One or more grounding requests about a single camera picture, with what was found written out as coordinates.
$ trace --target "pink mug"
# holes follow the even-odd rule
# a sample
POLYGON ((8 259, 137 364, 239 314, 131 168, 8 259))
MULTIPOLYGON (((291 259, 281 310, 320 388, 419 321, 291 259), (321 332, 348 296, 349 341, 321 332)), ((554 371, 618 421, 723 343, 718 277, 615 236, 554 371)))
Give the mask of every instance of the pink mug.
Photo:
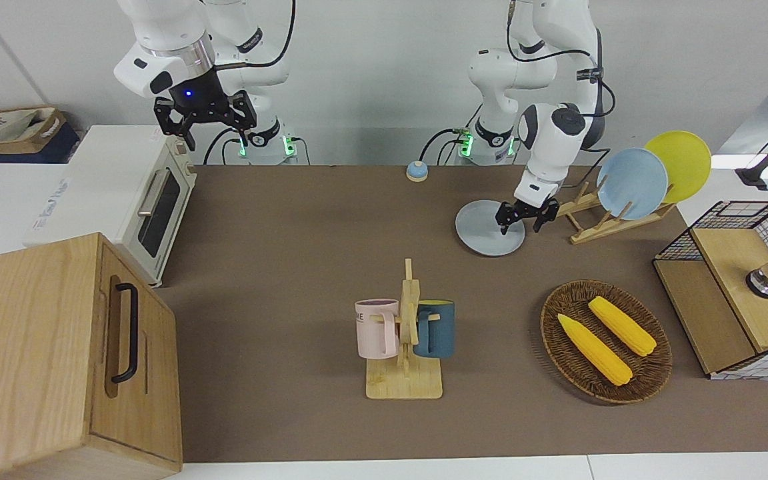
POLYGON ((354 312, 357 320, 355 323, 358 355, 365 359, 388 359, 399 354, 399 332, 396 329, 398 300, 360 300, 354 304, 354 312))

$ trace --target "wooden mug holder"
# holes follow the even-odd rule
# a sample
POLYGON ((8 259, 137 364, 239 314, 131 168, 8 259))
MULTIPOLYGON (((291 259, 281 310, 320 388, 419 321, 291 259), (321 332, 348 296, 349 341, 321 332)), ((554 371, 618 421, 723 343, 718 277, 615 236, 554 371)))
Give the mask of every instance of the wooden mug holder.
MULTIPOLYGON (((405 279, 402 280, 402 298, 399 302, 399 354, 388 359, 366 360, 366 396, 374 400, 421 400, 443 396, 440 377, 440 359, 414 354, 419 343, 417 308, 420 304, 420 281, 414 279, 411 259, 405 259, 405 279)), ((372 315, 384 322, 384 316, 372 315)), ((433 314, 429 321, 439 320, 433 314)))
MULTIPOLYGON (((598 183, 597 188, 589 193, 585 193, 586 189, 589 188, 589 182, 583 183, 583 187, 579 189, 579 193, 577 194, 576 198, 574 198, 572 201, 568 201, 568 203, 562 204, 559 207, 557 216, 564 215, 567 217, 568 221, 571 222, 573 228, 577 229, 577 232, 574 233, 570 238, 571 243, 574 245, 596 240, 597 238, 608 237, 609 235, 618 233, 620 231, 630 230, 630 228, 642 227, 642 225, 659 221, 660 219, 663 219, 664 216, 668 215, 668 213, 677 206, 676 203, 664 203, 659 205, 659 207, 648 216, 635 219, 634 221, 625 221, 621 217, 624 216, 625 213, 630 210, 630 207, 633 206, 632 201, 629 201, 618 215, 612 215, 612 212, 607 211, 601 217, 600 221, 594 225, 594 227, 583 228, 577 219, 574 218, 573 214, 576 212, 582 212, 584 210, 594 209, 595 207, 603 207, 601 206, 600 199, 597 197, 597 192, 600 191, 600 188, 603 187, 603 184, 606 183, 606 179, 608 178, 608 175, 604 176, 603 179, 601 179, 601 182, 598 183)), ((668 185, 668 190, 665 193, 668 194, 672 187, 672 185, 668 185)))

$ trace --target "mug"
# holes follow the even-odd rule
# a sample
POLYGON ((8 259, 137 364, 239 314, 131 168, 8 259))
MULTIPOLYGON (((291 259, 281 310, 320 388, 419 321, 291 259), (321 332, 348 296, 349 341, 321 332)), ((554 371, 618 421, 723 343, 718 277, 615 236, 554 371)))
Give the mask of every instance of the mug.
POLYGON ((455 303, 451 300, 420 300, 417 308, 417 328, 420 343, 414 345, 414 355, 445 359, 455 352, 455 303), (440 319, 430 320, 438 314, 440 319))
POLYGON ((399 354, 399 332, 396 330, 398 300, 360 300, 354 304, 354 312, 358 355, 365 359, 388 359, 399 354))

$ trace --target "mug handle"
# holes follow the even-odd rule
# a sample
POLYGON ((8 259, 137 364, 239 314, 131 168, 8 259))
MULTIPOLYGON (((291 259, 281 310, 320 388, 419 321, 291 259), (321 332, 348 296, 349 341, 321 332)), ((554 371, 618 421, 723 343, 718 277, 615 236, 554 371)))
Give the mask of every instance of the mug handle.
POLYGON ((420 353, 423 355, 432 355, 432 329, 429 328, 429 312, 418 312, 417 314, 417 327, 419 328, 418 334, 420 338, 425 338, 426 341, 420 342, 420 353))
POLYGON ((393 312, 381 312, 384 316, 384 355, 396 355, 396 318, 393 312))

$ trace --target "blue mug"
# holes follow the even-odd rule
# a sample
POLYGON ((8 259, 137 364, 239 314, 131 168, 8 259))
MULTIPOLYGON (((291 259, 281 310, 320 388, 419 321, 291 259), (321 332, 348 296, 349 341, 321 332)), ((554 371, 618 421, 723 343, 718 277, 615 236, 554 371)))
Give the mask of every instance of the blue mug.
POLYGON ((420 300, 417 308, 419 343, 414 355, 445 359, 455 352, 455 303, 451 300, 420 300), (430 320, 438 314, 440 319, 430 320))

